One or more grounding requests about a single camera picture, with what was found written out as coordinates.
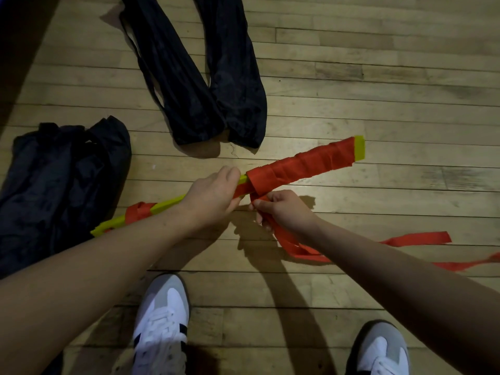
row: gray sneaker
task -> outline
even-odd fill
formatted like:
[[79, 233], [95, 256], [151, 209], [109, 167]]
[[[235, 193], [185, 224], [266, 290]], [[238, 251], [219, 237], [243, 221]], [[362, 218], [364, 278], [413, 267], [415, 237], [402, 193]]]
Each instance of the gray sneaker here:
[[189, 303], [179, 277], [149, 285], [135, 319], [133, 375], [184, 375]]
[[354, 341], [346, 375], [409, 375], [408, 348], [390, 322], [367, 322]]

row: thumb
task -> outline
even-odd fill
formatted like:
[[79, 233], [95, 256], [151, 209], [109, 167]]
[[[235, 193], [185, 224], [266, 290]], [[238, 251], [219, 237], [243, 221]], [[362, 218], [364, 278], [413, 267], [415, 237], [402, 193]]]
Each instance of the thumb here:
[[274, 212], [274, 203], [271, 201], [255, 200], [253, 206], [264, 213], [272, 214]]

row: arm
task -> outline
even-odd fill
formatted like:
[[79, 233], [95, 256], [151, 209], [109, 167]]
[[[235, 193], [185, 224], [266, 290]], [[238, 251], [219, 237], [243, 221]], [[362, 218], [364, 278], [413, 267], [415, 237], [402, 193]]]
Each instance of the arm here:
[[54, 255], [0, 282], [0, 368], [39, 374], [97, 320], [165, 251], [227, 216], [237, 168], [194, 182], [184, 200], [161, 214]]
[[[268, 197], [271, 202], [257, 200], [251, 209], [272, 214], [301, 243], [327, 256], [457, 370], [500, 372], [497, 292], [321, 220], [290, 190]], [[270, 229], [266, 222], [264, 227]]]

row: right hand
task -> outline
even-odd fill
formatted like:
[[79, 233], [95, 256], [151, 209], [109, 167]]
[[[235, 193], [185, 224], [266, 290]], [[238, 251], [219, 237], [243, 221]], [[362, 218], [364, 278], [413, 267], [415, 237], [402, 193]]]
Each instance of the right hand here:
[[319, 217], [297, 196], [292, 190], [273, 191], [267, 194], [270, 201], [255, 200], [250, 204], [250, 210], [257, 210], [257, 223], [269, 232], [271, 226], [266, 220], [263, 220], [259, 212], [271, 214], [276, 222], [295, 235], [297, 238], [305, 237], [311, 234], [311, 231], [317, 225]]

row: wooden floor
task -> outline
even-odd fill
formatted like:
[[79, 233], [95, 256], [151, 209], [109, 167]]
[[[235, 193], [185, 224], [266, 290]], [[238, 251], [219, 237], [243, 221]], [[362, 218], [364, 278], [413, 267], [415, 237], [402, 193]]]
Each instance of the wooden floor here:
[[[158, 1], [204, 72], [192, 0]], [[122, 214], [180, 195], [222, 165], [246, 171], [362, 134], [366, 160], [290, 186], [323, 219], [377, 240], [447, 230], [449, 246], [404, 249], [428, 261], [500, 251], [499, 0], [243, 0], [268, 101], [257, 152], [224, 140], [173, 144], [115, 27], [118, 2], [59, 2], [12, 100], [0, 176], [13, 138], [39, 122], [91, 126], [112, 114], [133, 142]], [[359, 328], [395, 320], [338, 267], [292, 261], [253, 219], [243, 206], [170, 251], [66, 349], [64, 373], [129, 373], [136, 308], [160, 271], [180, 271], [187, 284], [194, 372], [343, 373]], [[500, 290], [500, 265], [464, 275]], [[402, 332], [413, 374], [456, 373]]]

